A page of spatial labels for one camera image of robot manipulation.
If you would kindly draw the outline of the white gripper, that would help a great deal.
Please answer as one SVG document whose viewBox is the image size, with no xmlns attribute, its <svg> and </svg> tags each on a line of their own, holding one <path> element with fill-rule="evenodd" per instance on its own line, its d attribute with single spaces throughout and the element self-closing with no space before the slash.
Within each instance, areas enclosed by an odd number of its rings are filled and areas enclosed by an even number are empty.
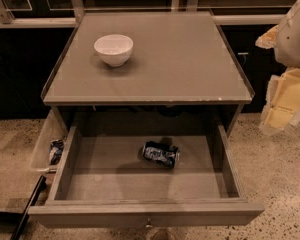
<svg viewBox="0 0 300 240">
<path fill-rule="evenodd" d="M 300 122 L 300 0 L 279 25 L 259 36 L 255 45 L 263 49 L 275 47 L 276 61 L 288 67 L 281 76 L 271 76 L 261 113 L 259 129 L 274 135 Z"/>
</svg>

